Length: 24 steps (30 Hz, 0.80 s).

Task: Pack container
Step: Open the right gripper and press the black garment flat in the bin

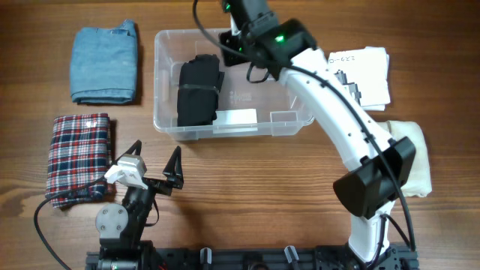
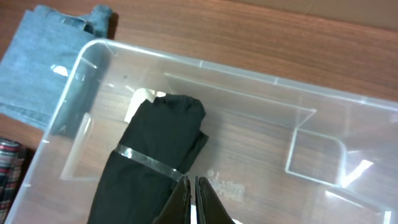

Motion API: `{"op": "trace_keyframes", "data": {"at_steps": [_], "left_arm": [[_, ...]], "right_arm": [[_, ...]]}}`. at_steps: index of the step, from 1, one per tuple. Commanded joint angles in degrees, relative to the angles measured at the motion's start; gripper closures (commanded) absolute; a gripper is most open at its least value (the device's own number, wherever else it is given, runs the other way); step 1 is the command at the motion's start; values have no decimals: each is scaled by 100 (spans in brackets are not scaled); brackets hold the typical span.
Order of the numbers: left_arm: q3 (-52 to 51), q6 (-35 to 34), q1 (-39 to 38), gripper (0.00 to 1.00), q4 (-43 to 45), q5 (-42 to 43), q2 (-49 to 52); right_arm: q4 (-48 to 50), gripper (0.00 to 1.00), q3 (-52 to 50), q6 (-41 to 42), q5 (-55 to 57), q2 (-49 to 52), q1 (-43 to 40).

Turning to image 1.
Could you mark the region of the white printed t-shirt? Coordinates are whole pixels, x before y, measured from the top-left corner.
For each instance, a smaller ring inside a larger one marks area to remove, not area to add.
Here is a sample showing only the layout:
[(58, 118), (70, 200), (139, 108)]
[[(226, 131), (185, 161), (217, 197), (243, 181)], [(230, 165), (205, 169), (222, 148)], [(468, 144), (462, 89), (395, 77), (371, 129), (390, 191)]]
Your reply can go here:
[(328, 65), (364, 110), (384, 111), (391, 103), (389, 54), (384, 47), (366, 46), (364, 49), (331, 52)]

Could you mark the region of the clear plastic storage bin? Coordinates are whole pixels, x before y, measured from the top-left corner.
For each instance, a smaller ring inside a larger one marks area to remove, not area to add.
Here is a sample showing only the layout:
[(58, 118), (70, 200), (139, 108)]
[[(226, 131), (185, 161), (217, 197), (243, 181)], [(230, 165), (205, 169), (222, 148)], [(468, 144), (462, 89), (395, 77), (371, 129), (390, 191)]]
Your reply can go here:
[(154, 39), (154, 128), (174, 140), (216, 137), (292, 136), (314, 122), (312, 112), (291, 91), (253, 69), (247, 81), (247, 63), (226, 67), (219, 94), (217, 119), (211, 125), (180, 127), (177, 97), (184, 63), (198, 55), (221, 55), (220, 48), (197, 29), (159, 31)]

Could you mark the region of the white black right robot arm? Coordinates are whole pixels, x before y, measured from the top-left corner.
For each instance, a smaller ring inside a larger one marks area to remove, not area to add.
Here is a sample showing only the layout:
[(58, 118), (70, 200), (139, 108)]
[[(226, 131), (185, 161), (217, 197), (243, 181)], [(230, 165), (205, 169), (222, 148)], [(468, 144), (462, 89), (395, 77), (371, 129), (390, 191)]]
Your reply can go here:
[(279, 22), (266, 1), (221, 4), (239, 42), (237, 48), (225, 50), (266, 69), (294, 92), (337, 149), (348, 173), (333, 188), (352, 215), (348, 248), (358, 263), (372, 269), (389, 248), (386, 219), (396, 200), (406, 216), (406, 243), (414, 251), (412, 220), (401, 191), (416, 156), (413, 142), (407, 137), (394, 139), (354, 101), (299, 20)]

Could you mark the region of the black cloth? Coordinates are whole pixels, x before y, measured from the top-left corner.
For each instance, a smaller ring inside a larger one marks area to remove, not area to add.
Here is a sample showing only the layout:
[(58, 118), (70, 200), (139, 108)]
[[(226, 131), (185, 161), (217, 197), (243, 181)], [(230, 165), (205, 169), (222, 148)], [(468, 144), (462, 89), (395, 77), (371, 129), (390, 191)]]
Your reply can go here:
[(197, 55), (181, 66), (177, 97), (179, 127), (212, 125), (224, 81), (216, 55)]

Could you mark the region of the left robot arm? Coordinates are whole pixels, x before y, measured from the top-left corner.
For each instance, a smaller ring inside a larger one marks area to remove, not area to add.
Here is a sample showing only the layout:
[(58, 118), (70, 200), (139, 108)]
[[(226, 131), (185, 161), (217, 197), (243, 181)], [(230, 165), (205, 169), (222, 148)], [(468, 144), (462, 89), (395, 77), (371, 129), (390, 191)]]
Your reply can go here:
[(152, 241), (143, 241), (146, 227), (153, 227), (148, 217), (158, 210), (155, 197), (169, 196), (184, 185), (182, 149), (172, 152), (163, 169), (164, 179), (146, 177), (146, 165), (141, 157), (142, 142), (136, 141), (121, 157), (113, 162), (104, 178), (109, 184), (127, 187), (120, 204), (105, 205), (96, 216), (100, 251), (88, 253), (87, 269), (166, 269), (167, 264), (156, 251)]

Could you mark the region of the cream cloth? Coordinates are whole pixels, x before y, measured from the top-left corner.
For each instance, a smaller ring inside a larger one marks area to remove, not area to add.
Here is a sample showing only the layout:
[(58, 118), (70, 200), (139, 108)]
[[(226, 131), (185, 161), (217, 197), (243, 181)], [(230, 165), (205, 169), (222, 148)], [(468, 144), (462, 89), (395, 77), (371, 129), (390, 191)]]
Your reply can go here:
[(426, 197), (432, 191), (428, 147), (421, 127), (414, 121), (385, 121), (378, 125), (396, 140), (408, 137), (415, 146), (415, 157), (406, 183), (401, 187), (405, 197)]

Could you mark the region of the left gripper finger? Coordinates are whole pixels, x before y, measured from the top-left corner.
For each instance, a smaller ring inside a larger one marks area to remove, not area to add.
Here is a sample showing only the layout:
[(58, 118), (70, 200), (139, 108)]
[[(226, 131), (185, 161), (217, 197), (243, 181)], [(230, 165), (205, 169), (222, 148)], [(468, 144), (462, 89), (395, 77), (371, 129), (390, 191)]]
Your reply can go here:
[(182, 149), (179, 145), (176, 146), (165, 168), (163, 169), (163, 175), (170, 180), (183, 179)]
[(138, 161), (142, 150), (142, 141), (137, 140), (121, 157), (121, 161)]

